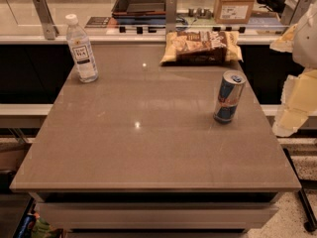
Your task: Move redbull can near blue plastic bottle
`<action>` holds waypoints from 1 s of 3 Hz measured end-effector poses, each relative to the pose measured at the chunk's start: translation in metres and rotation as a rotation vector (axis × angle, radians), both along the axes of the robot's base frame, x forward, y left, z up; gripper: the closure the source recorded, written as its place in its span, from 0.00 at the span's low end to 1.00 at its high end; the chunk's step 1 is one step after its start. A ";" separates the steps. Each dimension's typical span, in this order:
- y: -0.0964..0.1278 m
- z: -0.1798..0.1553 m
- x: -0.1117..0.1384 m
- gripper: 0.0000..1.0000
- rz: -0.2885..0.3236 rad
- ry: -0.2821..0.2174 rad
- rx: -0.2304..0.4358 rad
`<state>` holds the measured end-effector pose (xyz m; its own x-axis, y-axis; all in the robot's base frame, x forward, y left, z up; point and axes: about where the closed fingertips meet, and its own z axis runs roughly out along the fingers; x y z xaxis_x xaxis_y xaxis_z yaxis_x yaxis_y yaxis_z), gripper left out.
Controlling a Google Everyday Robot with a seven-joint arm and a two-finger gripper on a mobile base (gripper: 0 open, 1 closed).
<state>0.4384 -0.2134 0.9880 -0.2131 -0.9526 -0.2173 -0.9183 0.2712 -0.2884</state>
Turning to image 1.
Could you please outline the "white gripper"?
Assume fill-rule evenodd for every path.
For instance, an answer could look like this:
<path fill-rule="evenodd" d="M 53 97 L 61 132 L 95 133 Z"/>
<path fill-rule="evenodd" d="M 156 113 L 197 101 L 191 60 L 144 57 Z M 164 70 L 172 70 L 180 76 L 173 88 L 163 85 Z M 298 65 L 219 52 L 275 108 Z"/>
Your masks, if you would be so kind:
<path fill-rule="evenodd" d="M 317 4 L 311 5 L 298 24 L 290 26 L 269 47 L 281 53 L 292 52 L 295 62 L 317 68 Z M 317 70 L 289 75 L 280 100 L 272 131 L 278 137 L 289 137 L 317 110 Z"/>

